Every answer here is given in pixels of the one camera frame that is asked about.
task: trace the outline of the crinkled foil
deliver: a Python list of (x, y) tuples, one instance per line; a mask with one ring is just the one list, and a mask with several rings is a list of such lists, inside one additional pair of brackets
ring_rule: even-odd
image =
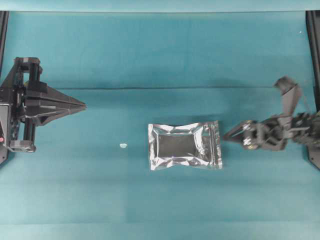
[(221, 145), (218, 121), (183, 126), (148, 125), (151, 170), (174, 165), (202, 169), (221, 169)]

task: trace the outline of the teal cloth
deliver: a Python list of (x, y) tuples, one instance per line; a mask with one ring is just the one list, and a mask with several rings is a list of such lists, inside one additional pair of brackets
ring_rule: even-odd
[[(12, 13), (1, 78), (14, 57), (39, 57), (43, 81), (88, 109), (38, 127), (37, 151), (2, 165), (0, 240), (318, 239), (320, 171), (301, 145), (249, 151), (222, 141), (222, 170), (151, 172), (148, 162), (149, 123), (219, 120), (223, 134), (264, 120), (282, 111), (272, 84), (284, 74), (315, 111), (304, 21), (303, 12)], [(183, 35), (187, 25), (199, 27)]]

